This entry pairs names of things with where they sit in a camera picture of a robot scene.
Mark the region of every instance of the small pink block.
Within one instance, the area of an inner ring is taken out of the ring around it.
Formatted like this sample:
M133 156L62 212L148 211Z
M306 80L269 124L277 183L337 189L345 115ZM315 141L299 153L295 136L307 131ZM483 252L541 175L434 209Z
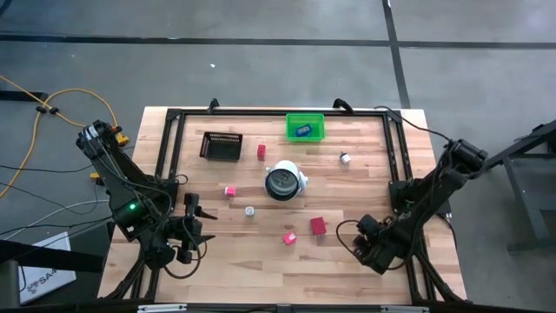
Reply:
M235 187L226 187L224 189L224 195L226 195L226 196L235 196Z
M284 236L284 242L287 245L295 243L296 241L297 241L297 237L295 236L295 234L293 232L289 232L289 233L286 234L286 236Z

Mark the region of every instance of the black wire basket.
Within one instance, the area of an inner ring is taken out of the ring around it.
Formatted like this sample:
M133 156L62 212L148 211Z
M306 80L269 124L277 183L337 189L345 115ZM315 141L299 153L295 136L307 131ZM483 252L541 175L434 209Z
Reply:
M210 161L238 161L242 153L242 134L205 131L199 157Z

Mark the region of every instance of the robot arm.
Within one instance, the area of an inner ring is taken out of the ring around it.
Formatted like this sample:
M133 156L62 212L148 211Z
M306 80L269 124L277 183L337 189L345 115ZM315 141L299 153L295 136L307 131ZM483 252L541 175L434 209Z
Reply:
M199 196L195 194L185 196L185 216L170 216L179 183L143 173L120 150L116 140L120 131L120 127L95 121L79 133L76 141L107 188L109 206L118 228L128 241L137 239L140 242L142 257L152 270L174 259L175 251L169 246L169 238L182 241L177 260L191 263L190 251L212 237L201 236L202 223L195 217L215 217L202 212Z
M354 240L354 254L359 262L384 274L395 256L407 260L415 255L424 224L467 180L481 174L486 159L484 150L465 140L450 141L436 168L426 177L391 182L390 197L397 215L381 222L365 215L357 223L360 234ZM433 280L438 278L435 285L440 286L437 288L442 288L445 284L428 260L423 255L416 256L420 262L428 263L424 264L425 268L429 268Z

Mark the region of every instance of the green basket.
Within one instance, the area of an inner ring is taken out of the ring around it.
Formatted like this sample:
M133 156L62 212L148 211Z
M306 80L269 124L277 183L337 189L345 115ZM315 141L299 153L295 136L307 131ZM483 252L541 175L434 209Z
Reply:
M304 125L311 125L313 131L308 136L296 137L295 130ZM318 143L324 139L324 115L290 113L286 115L286 138L290 142Z

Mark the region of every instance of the metal stand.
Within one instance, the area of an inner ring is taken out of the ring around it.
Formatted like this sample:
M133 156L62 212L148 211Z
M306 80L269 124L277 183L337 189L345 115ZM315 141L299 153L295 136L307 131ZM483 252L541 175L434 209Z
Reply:
M543 124L517 143L488 159L487 168L504 165L513 194L533 227L535 239L508 244L509 252L556 248L556 237L546 225L545 213L556 212L556 156L554 154L527 154L528 151L556 139L556 120Z

